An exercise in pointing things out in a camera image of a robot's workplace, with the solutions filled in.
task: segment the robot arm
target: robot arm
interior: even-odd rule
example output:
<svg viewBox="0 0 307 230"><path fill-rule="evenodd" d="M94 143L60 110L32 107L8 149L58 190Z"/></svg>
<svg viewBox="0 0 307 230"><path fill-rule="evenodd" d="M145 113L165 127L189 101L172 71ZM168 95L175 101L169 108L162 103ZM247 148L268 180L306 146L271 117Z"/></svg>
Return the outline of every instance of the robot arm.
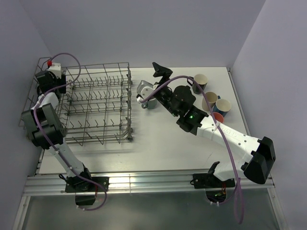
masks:
<svg viewBox="0 0 307 230"><path fill-rule="evenodd" d="M153 63L154 77L162 79L154 86L146 81L141 81L137 88L138 102L149 96L157 86L169 80L172 70ZM271 139L264 137L262 140L242 134L224 124L213 121L212 116L193 105L196 98L192 95L189 86L177 86L172 92L167 86L154 95L173 116L179 116L177 124L186 132L196 136L209 138L225 146L221 133L217 130L220 126L230 145L232 152L240 157L236 163L239 177L247 177L251 181L264 184L275 162L275 151ZM207 174L208 185L212 181L226 181L234 178L231 163L215 162Z"/></svg>
<svg viewBox="0 0 307 230"><path fill-rule="evenodd" d="M35 76L39 83L38 91L41 91L42 93L45 93L56 86L63 85L63 83L66 82L65 73L61 72L59 63L53 63L47 70L42 71ZM79 176L91 180L92 177L88 169L85 168L83 163L74 156L73 152L67 145L65 141L66 130L54 110L54 108L59 104L61 94L65 92L66 88L64 87L64 89L58 89L55 92L48 93L37 108L36 114L40 124L42 125L43 131L47 134L55 147L61 152L62 157L64 157L69 165L71 165L74 172ZM39 103L41 97L42 95L38 97L36 104ZM42 132L37 127L33 112L34 107L22 113L22 120L24 121L30 140L35 146L40 146L44 150L49 150L55 156L66 171L67 178L63 179L67 184L69 184L69 186L76 191L87 191L92 187L92 184L76 176L68 167L66 162L64 162L62 157L60 157L59 152L50 148L50 144L46 141Z"/></svg>

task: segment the black bracket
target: black bracket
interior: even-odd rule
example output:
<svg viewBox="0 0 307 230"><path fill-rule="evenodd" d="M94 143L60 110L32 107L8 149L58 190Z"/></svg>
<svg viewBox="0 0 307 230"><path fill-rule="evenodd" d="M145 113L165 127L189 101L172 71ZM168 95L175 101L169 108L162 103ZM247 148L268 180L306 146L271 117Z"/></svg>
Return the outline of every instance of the black bracket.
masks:
<svg viewBox="0 0 307 230"><path fill-rule="evenodd" d="M223 185L226 185L228 188L235 187L236 183L234 180L229 179L227 181L221 181L216 176L214 176L215 168L219 163L219 161L214 162L208 173L193 174L193 180L190 181L190 184L193 185L195 189L222 188Z"/></svg>
<svg viewBox="0 0 307 230"><path fill-rule="evenodd" d="M235 187L236 183L234 180L220 181L215 178L214 180L210 180L208 178L208 173L196 173L193 174L193 180L190 181L190 184L194 186L195 189L200 188L222 188L223 182L225 183L227 188Z"/></svg>
<svg viewBox="0 0 307 230"><path fill-rule="evenodd" d="M106 189L106 191L109 188L109 177L107 176L94 176L92 177L92 181L102 185ZM66 193L78 193L78 192L84 192L84 191L77 190L72 185L66 184L65 192ZM91 186L86 192L96 192L96 186ZM97 187L97 192L104 192L104 190L102 190L100 187Z"/></svg>
<svg viewBox="0 0 307 230"><path fill-rule="evenodd" d="M155 78L162 77L159 84L166 82L173 73L172 70L170 70L169 68L160 66L156 62L153 62L153 68L154 68L154 71L155 71L154 74L153 74L153 77L155 77Z"/></svg>
<svg viewBox="0 0 307 230"><path fill-rule="evenodd" d="M96 200L95 195L76 195L75 196L75 203L78 206L87 206L93 205Z"/></svg>

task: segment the blue paper cup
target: blue paper cup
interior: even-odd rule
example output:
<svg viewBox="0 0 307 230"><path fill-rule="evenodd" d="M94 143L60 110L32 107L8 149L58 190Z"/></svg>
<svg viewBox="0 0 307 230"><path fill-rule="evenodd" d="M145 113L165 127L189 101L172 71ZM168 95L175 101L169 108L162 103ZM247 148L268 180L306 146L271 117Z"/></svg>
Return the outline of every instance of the blue paper cup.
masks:
<svg viewBox="0 0 307 230"><path fill-rule="evenodd" d="M218 99L213 108L213 112L221 114L223 117L231 110L231 103L226 99Z"/></svg>

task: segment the white cable tie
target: white cable tie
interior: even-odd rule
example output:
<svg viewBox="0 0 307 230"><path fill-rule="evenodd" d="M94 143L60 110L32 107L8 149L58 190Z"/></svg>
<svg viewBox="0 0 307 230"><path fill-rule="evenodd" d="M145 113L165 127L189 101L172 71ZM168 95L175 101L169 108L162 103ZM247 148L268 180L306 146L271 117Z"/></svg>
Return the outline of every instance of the white cable tie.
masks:
<svg viewBox="0 0 307 230"><path fill-rule="evenodd" d="M218 126L220 126L220 124L221 124L221 122L216 121L214 130L213 130L212 135L211 135L211 140L213 140L214 133L215 133L216 129L218 128Z"/></svg>
<svg viewBox="0 0 307 230"><path fill-rule="evenodd" d="M141 96L139 96L137 99L136 99L136 101L137 101L137 103L139 103L139 104L142 104L140 101L143 101L144 99L141 97Z"/></svg>

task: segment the metal wire basket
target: metal wire basket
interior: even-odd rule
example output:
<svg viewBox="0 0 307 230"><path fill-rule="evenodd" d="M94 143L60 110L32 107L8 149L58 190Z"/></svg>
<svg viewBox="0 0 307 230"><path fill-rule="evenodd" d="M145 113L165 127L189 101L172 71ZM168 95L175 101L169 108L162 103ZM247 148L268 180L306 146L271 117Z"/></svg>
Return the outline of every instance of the metal wire basket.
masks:
<svg viewBox="0 0 307 230"><path fill-rule="evenodd" d="M49 57L39 59L35 74L42 71ZM77 76L78 66L63 67L66 81ZM128 62L83 65L81 75L56 108L67 130L66 142L81 146L89 142L131 141L131 72ZM29 90L24 111L37 101L35 77ZM24 127L20 119L19 126Z"/></svg>

